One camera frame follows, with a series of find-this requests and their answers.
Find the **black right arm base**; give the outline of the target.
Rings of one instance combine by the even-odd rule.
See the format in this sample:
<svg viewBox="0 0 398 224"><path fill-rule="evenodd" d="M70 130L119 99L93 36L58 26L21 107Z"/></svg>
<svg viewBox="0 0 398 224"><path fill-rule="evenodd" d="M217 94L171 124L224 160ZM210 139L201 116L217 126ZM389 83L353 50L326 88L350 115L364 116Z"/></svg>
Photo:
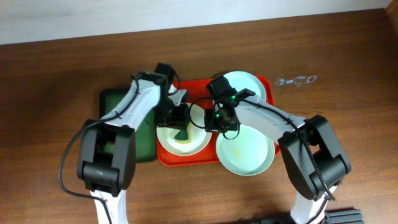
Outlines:
<svg viewBox="0 0 398 224"><path fill-rule="evenodd" d="M363 214L360 209L347 209L347 210L330 210L325 211L321 220L314 220L312 223L321 224L365 224ZM250 221L249 223L255 224L291 224L295 223L293 219L284 215L281 217L265 218L258 221Z"/></svg>

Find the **yellow green sponge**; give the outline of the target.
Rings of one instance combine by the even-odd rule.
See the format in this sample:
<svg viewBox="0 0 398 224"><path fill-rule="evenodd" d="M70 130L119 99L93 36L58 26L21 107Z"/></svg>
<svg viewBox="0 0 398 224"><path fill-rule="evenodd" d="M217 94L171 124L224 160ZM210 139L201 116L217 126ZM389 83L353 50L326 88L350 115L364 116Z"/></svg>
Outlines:
<svg viewBox="0 0 398 224"><path fill-rule="evenodd" d="M190 140L190 122L187 121L183 129L181 129L175 136L176 141L189 141Z"/></svg>

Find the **white plate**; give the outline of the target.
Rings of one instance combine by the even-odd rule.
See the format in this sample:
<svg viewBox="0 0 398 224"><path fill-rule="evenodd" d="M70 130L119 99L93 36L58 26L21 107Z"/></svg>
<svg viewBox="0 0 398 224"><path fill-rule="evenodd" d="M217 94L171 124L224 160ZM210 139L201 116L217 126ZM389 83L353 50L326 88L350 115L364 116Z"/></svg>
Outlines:
<svg viewBox="0 0 398 224"><path fill-rule="evenodd" d="M210 142L212 133L208 133L204 129L194 126L190 120L188 120L188 122L187 140L175 139L175 136L180 132L177 129L156 128L157 139L167 152L177 156L191 156L200 152Z"/></svg>

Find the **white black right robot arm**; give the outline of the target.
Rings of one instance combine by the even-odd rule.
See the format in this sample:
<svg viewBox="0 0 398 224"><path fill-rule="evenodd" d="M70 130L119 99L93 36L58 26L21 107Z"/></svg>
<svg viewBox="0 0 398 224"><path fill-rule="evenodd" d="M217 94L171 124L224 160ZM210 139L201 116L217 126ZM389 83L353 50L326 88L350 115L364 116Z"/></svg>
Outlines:
<svg viewBox="0 0 398 224"><path fill-rule="evenodd" d="M351 172L351 163L328 120L286 113L247 88L211 90L215 107L205 111L208 132L237 131L249 126L277 141L285 168L297 191L290 223L322 223L333 191Z"/></svg>

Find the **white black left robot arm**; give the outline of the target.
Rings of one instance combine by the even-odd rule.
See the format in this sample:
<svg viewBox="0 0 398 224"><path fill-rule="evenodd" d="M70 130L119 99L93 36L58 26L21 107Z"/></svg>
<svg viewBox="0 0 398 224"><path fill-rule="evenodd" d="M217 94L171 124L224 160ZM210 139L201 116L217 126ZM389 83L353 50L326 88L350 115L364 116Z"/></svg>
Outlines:
<svg viewBox="0 0 398 224"><path fill-rule="evenodd" d="M136 168L136 132L149 112L154 124L177 129L187 137L187 92L174 87L172 68L140 71L132 76L131 87L108 114L87 120L78 133L81 139L77 176L94 200L99 223L127 223L126 190Z"/></svg>

